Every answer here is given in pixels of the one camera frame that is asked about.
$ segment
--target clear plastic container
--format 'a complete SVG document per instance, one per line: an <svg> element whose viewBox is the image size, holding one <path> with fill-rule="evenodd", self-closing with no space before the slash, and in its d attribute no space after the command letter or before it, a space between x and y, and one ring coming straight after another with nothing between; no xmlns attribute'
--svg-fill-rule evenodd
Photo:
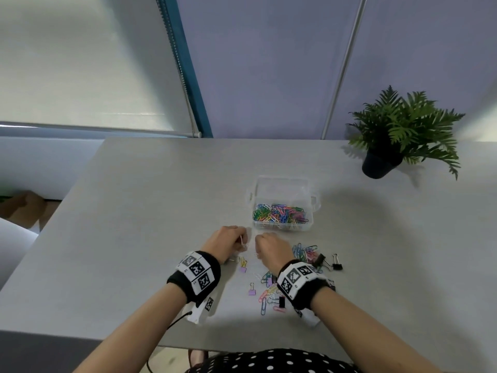
<svg viewBox="0 0 497 373"><path fill-rule="evenodd" d="M258 229L272 229L303 232L314 223L313 212L320 207L319 196L312 192L309 180L304 178L286 178L261 175L257 178L255 188L249 195L252 213L259 204L284 204L289 207L299 207L306 213L306 223L279 223L270 221L252 221Z"/></svg>

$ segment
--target gray table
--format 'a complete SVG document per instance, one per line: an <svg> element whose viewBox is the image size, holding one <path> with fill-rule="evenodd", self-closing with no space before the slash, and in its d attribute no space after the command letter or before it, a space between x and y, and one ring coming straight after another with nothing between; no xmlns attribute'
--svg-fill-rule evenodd
<svg viewBox="0 0 497 373"><path fill-rule="evenodd" d="M220 225L250 225L258 175L303 176L322 207L309 232L285 238L339 254L338 292L444 370L496 371L497 144L459 152L458 181L435 161L372 180L341 141L110 138L0 292L0 330L105 338L185 252ZM181 321L161 344L347 358L322 325L259 314L246 295L264 274L252 249L253 236L245 276L223 268L215 314Z"/></svg>

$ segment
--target white chair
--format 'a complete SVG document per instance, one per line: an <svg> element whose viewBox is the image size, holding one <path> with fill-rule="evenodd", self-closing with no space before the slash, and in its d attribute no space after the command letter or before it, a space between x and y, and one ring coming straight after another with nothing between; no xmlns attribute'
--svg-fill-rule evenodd
<svg viewBox="0 0 497 373"><path fill-rule="evenodd" d="M0 218L0 290L38 234Z"/></svg>

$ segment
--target black wristband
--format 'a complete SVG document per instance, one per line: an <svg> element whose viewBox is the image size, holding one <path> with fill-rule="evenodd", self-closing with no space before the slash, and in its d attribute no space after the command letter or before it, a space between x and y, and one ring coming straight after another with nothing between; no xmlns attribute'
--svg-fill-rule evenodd
<svg viewBox="0 0 497 373"><path fill-rule="evenodd" d="M326 276L298 259L285 264L278 276L278 288L297 310L310 309L314 295L324 286L330 286Z"/></svg>
<svg viewBox="0 0 497 373"><path fill-rule="evenodd" d="M221 278L221 265L215 257L205 251L190 252L177 265L167 282L180 287L186 302L201 304L217 286Z"/></svg>

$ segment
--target black and white polka dot fabric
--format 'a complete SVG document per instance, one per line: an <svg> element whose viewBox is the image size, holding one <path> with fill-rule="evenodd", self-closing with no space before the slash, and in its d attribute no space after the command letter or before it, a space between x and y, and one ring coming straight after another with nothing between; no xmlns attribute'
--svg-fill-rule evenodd
<svg viewBox="0 0 497 373"><path fill-rule="evenodd" d="M357 368L342 361L314 352L292 349L218 355L188 372L360 373Z"/></svg>

